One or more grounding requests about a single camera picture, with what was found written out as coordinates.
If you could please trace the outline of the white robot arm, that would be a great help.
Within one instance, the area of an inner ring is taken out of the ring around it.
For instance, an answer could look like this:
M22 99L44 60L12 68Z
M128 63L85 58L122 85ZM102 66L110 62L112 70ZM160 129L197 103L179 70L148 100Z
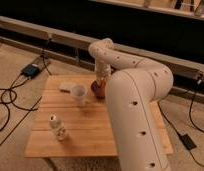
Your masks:
M172 88L169 67L119 52L111 39L89 45L90 55L116 72L106 83L106 105L122 171L171 171L150 103Z

